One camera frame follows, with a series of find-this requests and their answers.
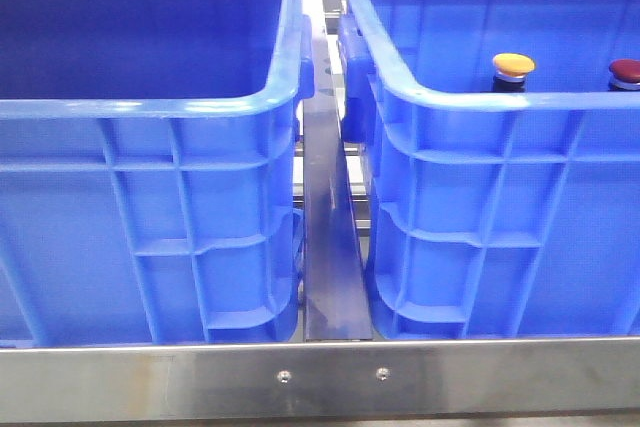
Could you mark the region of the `yellow push button switch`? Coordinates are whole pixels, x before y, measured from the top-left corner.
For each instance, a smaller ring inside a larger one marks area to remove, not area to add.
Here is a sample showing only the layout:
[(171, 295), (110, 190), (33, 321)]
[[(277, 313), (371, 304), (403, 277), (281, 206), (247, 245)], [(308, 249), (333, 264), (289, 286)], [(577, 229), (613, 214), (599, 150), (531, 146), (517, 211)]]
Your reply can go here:
[(495, 69), (492, 84), (494, 93), (524, 93), (526, 78), (536, 69), (535, 61), (520, 53), (496, 54), (492, 63)]

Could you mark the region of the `red push button switch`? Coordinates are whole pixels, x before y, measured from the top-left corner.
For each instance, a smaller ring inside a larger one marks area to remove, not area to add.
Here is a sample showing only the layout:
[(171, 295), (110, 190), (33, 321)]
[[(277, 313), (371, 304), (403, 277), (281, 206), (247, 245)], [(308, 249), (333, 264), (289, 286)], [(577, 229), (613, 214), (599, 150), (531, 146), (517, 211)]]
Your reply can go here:
[(609, 65), (611, 77), (608, 83), (610, 91), (638, 92), (640, 89), (640, 61), (622, 58), (613, 60)]

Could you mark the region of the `blue plastic bin right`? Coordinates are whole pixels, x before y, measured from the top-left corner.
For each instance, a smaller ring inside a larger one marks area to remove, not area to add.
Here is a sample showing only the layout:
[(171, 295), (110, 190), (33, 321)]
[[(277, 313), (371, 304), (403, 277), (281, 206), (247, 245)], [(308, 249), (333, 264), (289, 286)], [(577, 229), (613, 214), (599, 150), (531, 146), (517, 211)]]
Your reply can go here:
[[(639, 0), (348, 0), (387, 339), (635, 335)], [(531, 57), (524, 93), (492, 59)]]

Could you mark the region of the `blue plastic bin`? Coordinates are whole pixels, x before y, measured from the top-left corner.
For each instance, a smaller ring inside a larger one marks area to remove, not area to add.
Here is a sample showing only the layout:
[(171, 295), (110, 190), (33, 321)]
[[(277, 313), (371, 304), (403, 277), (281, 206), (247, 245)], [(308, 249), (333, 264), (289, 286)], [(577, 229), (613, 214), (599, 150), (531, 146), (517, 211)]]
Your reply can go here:
[(1, 345), (282, 342), (302, 0), (1, 0)]
[[(387, 339), (635, 335), (639, 0), (348, 0)], [(524, 93), (492, 59), (531, 57)]]

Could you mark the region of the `blue plastic bin left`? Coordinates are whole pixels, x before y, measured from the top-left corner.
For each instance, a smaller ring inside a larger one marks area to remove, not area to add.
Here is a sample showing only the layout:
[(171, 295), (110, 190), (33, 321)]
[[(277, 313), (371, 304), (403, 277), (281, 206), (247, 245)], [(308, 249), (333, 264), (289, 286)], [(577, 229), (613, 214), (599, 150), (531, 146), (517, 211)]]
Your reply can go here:
[(282, 342), (302, 0), (1, 0), (1, 345)]

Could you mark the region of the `steel divider rail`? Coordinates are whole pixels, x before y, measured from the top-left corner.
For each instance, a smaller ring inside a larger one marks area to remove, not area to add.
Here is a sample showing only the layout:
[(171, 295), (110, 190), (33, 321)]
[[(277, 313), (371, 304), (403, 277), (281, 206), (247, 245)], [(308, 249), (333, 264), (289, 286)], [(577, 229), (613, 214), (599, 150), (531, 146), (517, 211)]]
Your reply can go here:
[(373, 338), (325, 29), (312, 33), (314, 96), (303, 107), (304, 339)]

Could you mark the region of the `steel rack frame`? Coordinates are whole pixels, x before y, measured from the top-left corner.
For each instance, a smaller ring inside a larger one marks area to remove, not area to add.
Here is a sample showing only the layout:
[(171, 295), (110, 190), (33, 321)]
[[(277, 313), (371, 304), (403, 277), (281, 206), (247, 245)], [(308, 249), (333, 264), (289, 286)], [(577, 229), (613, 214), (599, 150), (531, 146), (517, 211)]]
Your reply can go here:
[(635, 337), (5, 349), (7, 423), (634, 411)]

